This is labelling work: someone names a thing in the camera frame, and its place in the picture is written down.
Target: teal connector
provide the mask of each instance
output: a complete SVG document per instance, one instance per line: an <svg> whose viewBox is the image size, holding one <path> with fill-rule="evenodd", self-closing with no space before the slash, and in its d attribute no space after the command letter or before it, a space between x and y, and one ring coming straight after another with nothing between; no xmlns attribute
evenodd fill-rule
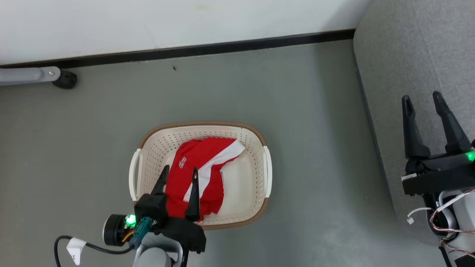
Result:
<svg viewBox="0 0 475 267"><path fill-rule="evenodd" d="M140 244L142 244L142 239L145 235L152 229L153 220L150 217L143 217L140 220L139 225L135 228L133 232L133 237L129 241L129 246L133 246L134 249L138 249Z"/></svg>

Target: laundry basket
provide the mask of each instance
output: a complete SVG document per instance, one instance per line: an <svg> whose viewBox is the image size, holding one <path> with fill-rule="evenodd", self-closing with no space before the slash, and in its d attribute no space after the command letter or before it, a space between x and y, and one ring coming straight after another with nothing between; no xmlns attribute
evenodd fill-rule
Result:
<svg viewBox="0 0 475 267"><path fill-rule="evenodd" d="M151 130L140 142L130 164L129 188L132 200L137 201L144 193L152 191L163 167L172 165L181 144L206 137L236 139L246 149L232 164L221 169L224 199L218 214L205 216L197 224L204 230L212 230L253 223L264 213L269 201L272 162L262 135L246 124L193 122L168 124Z"/></svg>

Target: black baseboard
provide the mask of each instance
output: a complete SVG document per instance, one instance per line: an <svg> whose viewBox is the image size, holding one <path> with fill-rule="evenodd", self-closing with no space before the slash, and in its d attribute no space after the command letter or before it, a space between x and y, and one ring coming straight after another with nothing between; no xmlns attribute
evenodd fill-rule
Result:
<svg viewBox="0 0 475 267"><path fill-rule="evenodd" d="M201 55L222 54L230 52L277 48L293 45L330 42L353 39L355 29L328 31L313 34L299 34L275 38L264 38L237 42L217 43L189 47L163 48L145 51L133 51L113 54L102 54L85 57L73 57L37 62L26 62L1 66L1 68L15 67L47 67L58 68L86 67L122 62L156 60L173 57L191 57Z"/></svg>

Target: red cloth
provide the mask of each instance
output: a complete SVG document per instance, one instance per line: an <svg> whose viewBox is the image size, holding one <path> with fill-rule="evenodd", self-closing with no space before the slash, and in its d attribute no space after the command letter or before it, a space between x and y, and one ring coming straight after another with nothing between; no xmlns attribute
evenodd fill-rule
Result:
<svg viewBox="0 0 475 267"><path fill-rule="evenodd" d="M167 211L171 217L185 217L191 192L193 169L198 168L200 216L218 213L224 189L220 170L244 150L235 139L206 138L182 144L176 152L167 179Z"/></svg>

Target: basket rim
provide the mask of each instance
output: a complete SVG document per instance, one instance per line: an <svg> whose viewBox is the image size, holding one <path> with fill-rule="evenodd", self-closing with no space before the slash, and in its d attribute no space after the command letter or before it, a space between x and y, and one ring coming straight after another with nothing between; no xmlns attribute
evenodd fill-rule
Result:
<svg viewBox="0 0 475 267"><path fill-rule="evenodd" d="M232 123L232 122L223 122L223 121L197 121L197 122L187 122L187 123L173 123L173 124L164 124L160 125L158 127L153 128L150 130L147 135L140 141L139 148L143 149L143 146L147 142L147 140L156 132L165 130L165 129L170 129L170 128L178 128L178 127L188 127L188 126L230 126L230 127L239 127L239 128L244 128L247 130L250 130L252 133L254 133L258 138L259 141L261 142L262 146L266 146L266 141L264 137L261 135L260 132L258 132L254 127L247 125L247 124L242 124L242 123ZM255 222L259 217L262 216L264 211L267 208L267 204L269 202L269 198L264 198L264 201L262 202L262 206L259 209L259 211L252 216L251 218L240 221L240 222L232 222L232 223L225 223L225 224L215 224L215 225L201 225L203 230L218 230L218 229L226 229L226 228L233 228L233 227L242 227L249 225L253 222Z"/></svg>

